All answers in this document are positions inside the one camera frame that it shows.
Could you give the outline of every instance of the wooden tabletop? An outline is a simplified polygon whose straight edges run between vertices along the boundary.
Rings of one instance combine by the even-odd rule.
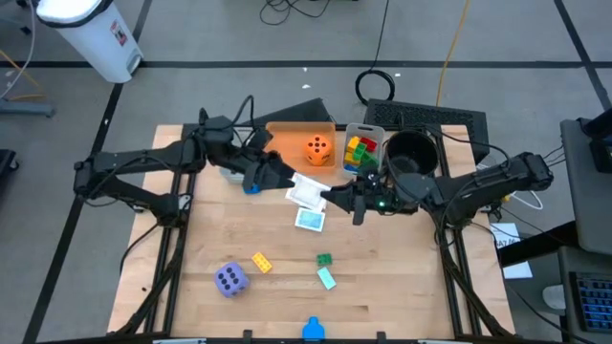
[[[179,140],[181,126],[157,128],[153,147]],[[459,139],[465,126],[444,126]],[[342,149],[345,133],[337,132]],[[451,175],[474,170],[470,146],[445,138]],[[346,183],[341,174],[321,176],[328,185]],[[156,193],[170,190],[170,172],[148,173],[143,187]],[[310,316],[318,316],[328,338],[453,338],[439,250],[433,222],[419,210],[412,216],[380,216],[369,211],[362,226],[333,204],[326,209],[322,233],[296,228],[297,206],[285,200],[286,190],[245,195],[229,184],[214,166],[197,177],[186,239],[182,276],[174,312],[173,336],[299,338]],[[484,215],[475,222],[488,226]],[[130,241],[155,223],[150,214],[136,215]],[[127,321],[151,288],[161,230],[137,246],[125,261],[109,331]],[[514,325],[497,263],[492,236],[476,226],[464,230],[471,280],[476,293],[513,332]],[[261,273],[251,257],[261,251],[272,270]],[[326,290],[317,276],[317,254],[329,252],[329,270],[338,285]],[[251,279],[238,297],[227,299],[213,275],[235,261]],[[465,299],[457,288],[464,333],[470,332]],[[161,328],[165,294],[160,299],[156,329]]]

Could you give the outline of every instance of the yellow lego brick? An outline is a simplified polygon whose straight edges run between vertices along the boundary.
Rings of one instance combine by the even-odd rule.
[[[255,253],[255,255],[252,256],[252,260],[263,273],[270,271],[272,268],[272,264],[270,264],[268,259],[266,259],[261,252]]]
[[[355,159],[353,159],[353,153],[346,152],[346,154],[344,155],[344,163],[359,166],[360,161],[356,161]]]
[[[358,137],[352,137],[349,141],[348,141],[348,145],[346,146],[346,151],[353,153],[355,152],[355,148],[357,148],[357,146],[360,144],[360,138]]]

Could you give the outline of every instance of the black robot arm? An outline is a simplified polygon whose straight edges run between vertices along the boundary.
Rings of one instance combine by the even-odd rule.
[[[321,192],[321,197],[347,212],[353,211],[354,225],[363,222],[366,209],[411,214],[419,206],[439,223],[444,220],[461,225],[482,206],[515,191],[545,190],[553,182],[553,173],[544,159],[531,153],[455,178],[430,178],[417,173],[393,177],[394,182],[388,184],[376,170],[362,170],[355,181]]]
[[[244,174],[245,192],[294,186],[293,168],[276,152],[264,152],[272,139],[265,130],[255,131],[246,145],[235,146],[233,123],[225,117],[200,117],[199,125],[183,140],[165,148],[120,153],[96,153],[75,164],[74,191],[84,200],[107,196],[134,208],[149,209],[161,226],[179,226],[186,219],[190,195],[158,195],[126,183],[118,175],[170,170],[200,172],[208,162]]]

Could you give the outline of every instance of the orange die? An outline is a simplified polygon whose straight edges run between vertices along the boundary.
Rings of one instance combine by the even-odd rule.
[[[321,135],[314,135],[306,142],[306,158],[314,166],[321,166],[332,155],[332,143]]]

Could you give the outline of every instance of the purple die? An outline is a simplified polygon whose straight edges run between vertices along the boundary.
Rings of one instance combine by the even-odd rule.
[[[215,273],[214,283],[225,297],[234,297],[249,286],[249,278],[238,263],[231,262]]]

